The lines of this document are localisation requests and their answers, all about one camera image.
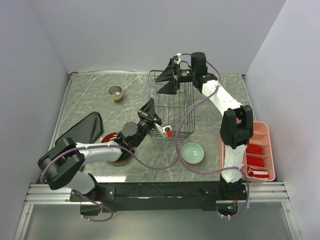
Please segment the clear drinking glass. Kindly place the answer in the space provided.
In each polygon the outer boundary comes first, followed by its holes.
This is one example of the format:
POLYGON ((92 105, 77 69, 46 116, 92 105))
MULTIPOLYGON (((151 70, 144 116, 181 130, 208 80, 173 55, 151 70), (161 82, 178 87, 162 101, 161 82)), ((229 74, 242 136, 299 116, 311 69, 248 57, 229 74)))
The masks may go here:
POLYGON ((155 82, 147 82, 144 87, 144 98, 151 99, 158 97, 157 84, 155 82))

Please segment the black wire dish rack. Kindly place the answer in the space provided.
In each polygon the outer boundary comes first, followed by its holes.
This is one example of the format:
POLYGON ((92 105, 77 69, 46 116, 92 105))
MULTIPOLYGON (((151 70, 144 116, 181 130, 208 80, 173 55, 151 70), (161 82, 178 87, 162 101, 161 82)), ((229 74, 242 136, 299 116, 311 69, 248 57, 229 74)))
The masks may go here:
MULTIPOLYGON (((147 82, 156 83, 155 79, 160 73, 160 70, 151 70, 147 82)), ((157 92, 165 84, 165 82, 156 83, 157 92)), ((171 126, 173 134, 175 134, 181 121, 195 103, 193 85, 190 82, 181 83, 177 94, 158 93, 158 97, 153 98, 153 100, 156 114, 162 120, 162 126, 171 126)))

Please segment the beige brown ceramic cup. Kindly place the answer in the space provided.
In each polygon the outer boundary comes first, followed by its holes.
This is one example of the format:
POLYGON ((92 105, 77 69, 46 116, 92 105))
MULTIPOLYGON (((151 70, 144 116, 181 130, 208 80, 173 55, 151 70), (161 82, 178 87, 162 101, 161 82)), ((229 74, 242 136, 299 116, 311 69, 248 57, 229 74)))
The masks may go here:
POLYGON ((118 85, 114 85, 114 86, 110 87, 110 89, 108 90, 108 93, 110 94, 112 100, 116 104, 121 103, 124 100, 123 90, 118 85))

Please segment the red floral lacquer plate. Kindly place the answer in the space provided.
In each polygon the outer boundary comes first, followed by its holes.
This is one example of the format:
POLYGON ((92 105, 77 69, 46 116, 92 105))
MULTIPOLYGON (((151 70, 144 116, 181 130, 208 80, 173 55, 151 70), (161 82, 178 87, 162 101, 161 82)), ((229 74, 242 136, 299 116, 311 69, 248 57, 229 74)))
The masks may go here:
MULTIPOLYGON (((126 148, 127 150, 131 151, 132 147, 127 145, 120 137, 118 137, 118 133, 113 132, 110 133, 108 135, 106 135, 104 138, 101 139, 101 143, 110 143, 111 141, 114 141, 115 143, 117 143, 119 146, 126 148)), ((120 148, 121 150, 121 155, 120 158, 116 161, 112 161, 112 164, 120 164, 120 163, 124 163, 125 161, 127 161, 131 154, 128 153, 127 151, 125 151, 124 149, 120 148)))

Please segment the celadon green bowl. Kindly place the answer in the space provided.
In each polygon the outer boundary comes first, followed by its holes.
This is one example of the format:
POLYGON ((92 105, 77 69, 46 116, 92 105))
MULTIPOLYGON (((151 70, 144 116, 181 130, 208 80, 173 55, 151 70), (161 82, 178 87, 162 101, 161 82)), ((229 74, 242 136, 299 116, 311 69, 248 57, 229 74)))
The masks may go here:
POLYGON ((181 147, 180 156, 184 162, 195 164, 202 162, 205 157, 205 151, 200 144, 190 141, 181 147))

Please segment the orange white patterned bowl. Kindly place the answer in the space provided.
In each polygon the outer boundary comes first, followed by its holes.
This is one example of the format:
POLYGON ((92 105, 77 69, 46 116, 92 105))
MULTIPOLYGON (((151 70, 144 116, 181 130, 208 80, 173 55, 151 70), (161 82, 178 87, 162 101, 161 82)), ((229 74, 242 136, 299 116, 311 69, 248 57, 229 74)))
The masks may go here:
POLYGON ((195 166, 198 166, 198 165, 201 164, 201 162, 189 163, 189 162, 185 162, 185 161, 183 161, 182 163, 183 163, 184 165, 186 165, 186 166, 191 166, 191 167, 195 167, 195 166))

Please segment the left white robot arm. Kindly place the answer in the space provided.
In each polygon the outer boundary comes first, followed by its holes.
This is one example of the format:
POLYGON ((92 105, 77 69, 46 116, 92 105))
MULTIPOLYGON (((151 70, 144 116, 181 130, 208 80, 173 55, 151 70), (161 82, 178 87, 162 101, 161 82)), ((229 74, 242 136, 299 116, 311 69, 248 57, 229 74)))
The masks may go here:
POLYGON ((84 144, 70 137, 63 139, 38 160, 41 183, 47 183, 51 190, 68 187, 80 192, 88 201, 96 200, 100 195, 96 179, 80 169, 86 164, 128 159, 147 134, 162 124, 152 98, 137 114, 139 122, 127 122, 115 139, 108 142, 84 144))

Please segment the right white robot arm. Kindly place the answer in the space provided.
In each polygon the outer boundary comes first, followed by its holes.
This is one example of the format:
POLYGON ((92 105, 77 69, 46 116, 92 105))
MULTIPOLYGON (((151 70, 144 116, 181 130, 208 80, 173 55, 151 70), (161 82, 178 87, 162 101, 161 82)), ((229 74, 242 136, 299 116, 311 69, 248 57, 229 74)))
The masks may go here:
POLYGON ((242 191, 243 158, 250 139, 254 135, 253 109, 235 100, 221 85, 222 76, 217 71, 210 73, 212 66, 203 52, 189 54, 191 64, 182 69, 182 54, 170 58, 165 70, 155 82, 165 82, 159 94, 175 95, 181 83, 192 83, 211 101, 222 115, 220 138, 225 146, 224 170, 220 174, 219 193, 224 199, 231 199, 237 191, 242 191))

